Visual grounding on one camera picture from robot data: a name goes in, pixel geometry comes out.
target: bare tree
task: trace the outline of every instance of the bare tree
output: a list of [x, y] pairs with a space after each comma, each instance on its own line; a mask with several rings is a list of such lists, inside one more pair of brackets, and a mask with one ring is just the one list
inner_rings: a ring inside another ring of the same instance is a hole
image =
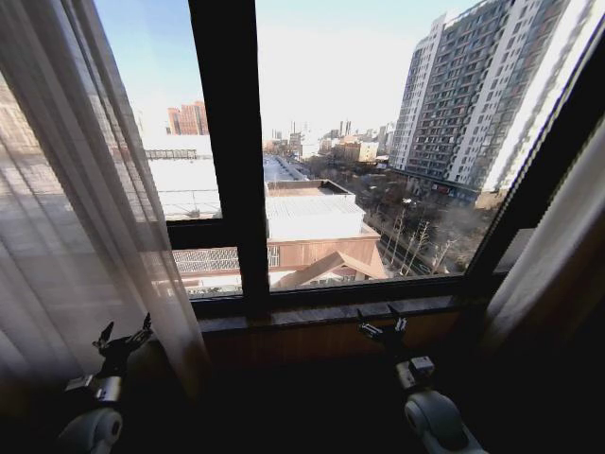
[[414, 259], [416, 258], [416, 255], [418, 255], [418, 251], [426, 243], [426, 241], [428, 241], [428, 233], [426, 232], [426, 229], [428, 229], [429, 224], [430, 222], [426, 221], [422, 228], [420, 227], [420, 225], [418, 226], [420, 232], [417, 234], [418, 242], [416, 243], [416, 251], [414, 251], [412, 258], [409, 260], [409, 265], [406, 268], [406, 275], [409, 274], [409, 269], [411, 268], [412, 263], [414, 263]]
[[445, 244], [443, 244], [442, 246], [437, 246], [435, 248], [435, 260], [433, 262], [433, 268], [431, 269], [431, 274], [435, 274], [435, 271], [437, 271], [437, 269], [441, 265], [441, 262], [443, 261], [443, 258], [447, 254], [447, 250], [450, 249], [450, 247], [456, 241], [458, 241], [458, 238], [456, 238], [456, 239], [448, 239], [448, 240], [445, 241]]
[[406, 265], [406, 259], [407, 259], [407, 255], [409, 254], [409, 250], [410, 248], [414, 245], [414, 241], [416, 241], [416, 235], [418, 234], [418, 231], [414, 232], [412, 234], [412, 238], [409, 240], [409, 242], [407, 243], [407, 249], [406, 249], [406, 255], [404, 255], [404, 260], [401, 263], [401, 268], [399, 269], [399, 273], [403, 274], [404, 273], [404, 266]]
[[395, 261], [395, 253], [397, 252], [397, 247], [399, 246], [399, 236], [401, 236], [402, 231], [404, 230], [404, 216], [406, 215], [406, 208], [412, 200], [410, 199], [402, 199], [402, 204], [404, 207], [401, 210], [401, 215], [397, 219], [399, 219], [399, 230], [397, 231], [397, 237], [395, 238], [395, 248], [393, 249], [393, 256], [390, 258], [390, 264], [392, 265]]

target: flat roof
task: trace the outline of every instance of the flat roof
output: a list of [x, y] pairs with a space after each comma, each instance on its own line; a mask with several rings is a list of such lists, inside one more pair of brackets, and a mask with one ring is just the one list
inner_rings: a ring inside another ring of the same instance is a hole
[[267, 190], [269, 197], [353, 195], [330, 180], [267, 182]]
[[268, 197], [265, 208], [267, 219], [365, 213], [350, 199], [325, 196]]

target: distant building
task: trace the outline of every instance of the distant building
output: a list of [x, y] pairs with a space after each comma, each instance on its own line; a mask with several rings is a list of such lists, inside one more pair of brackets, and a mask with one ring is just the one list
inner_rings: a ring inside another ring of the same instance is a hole
[[320, 143], [302, 143], [301, 159], [309, 159], [320, 154]]
[[395, 131], [395, 124], [392, 122], [387, 123], [385, 126], [381, 126], [378, 130], [378, 152], [389, 154], [389, 145], [392, 143], [393, 132]]
[[202, 101], [168, 108], [168, 124], [173, 135], [207, 135], [206, 106]]
[[323, 139], [320, 142], [320, 154], [327, 155], [332, 152], [332, 148], [338, 144], [338, 139]]
[[338, 137], [344, 137], [345, 135], [351, 134], [351, 120], [341, 121], [340, 129], [338, 130]]
[[290, 152], [297, 157], [303, 155], [303, 134], [301, 132], [290, 133]]
[[337, 158], [357, 163], [373, 163], [378, 152], [378, 142], [344, 141], [334, 145], [333, 153]]

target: white rooftop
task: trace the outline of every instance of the white rooftop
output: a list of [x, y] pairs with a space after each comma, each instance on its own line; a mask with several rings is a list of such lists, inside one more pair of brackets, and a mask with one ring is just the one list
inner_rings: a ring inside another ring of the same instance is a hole
[[333, 196], [268, 197], [266, 211], [267, 219], [364, 215], [364, 211], [350, 199]]

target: glass pane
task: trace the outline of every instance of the glass pane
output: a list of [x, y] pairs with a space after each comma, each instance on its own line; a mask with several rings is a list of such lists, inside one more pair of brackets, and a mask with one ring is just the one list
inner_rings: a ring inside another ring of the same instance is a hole
[[237, 248], [189, 249], [172, 254], [190, 297], [241, 294]]
[[519, 229], [496, 265], [496, 272], [510, 271], [512, 266], [521, 256], [521, 253], [525, 250], [534, 230], [535, 229]]
[[256, 9], [272, 288], [464, 272], [604, 12]]
[[220, 218], [186, 0], [95, 0], [167, 220]]

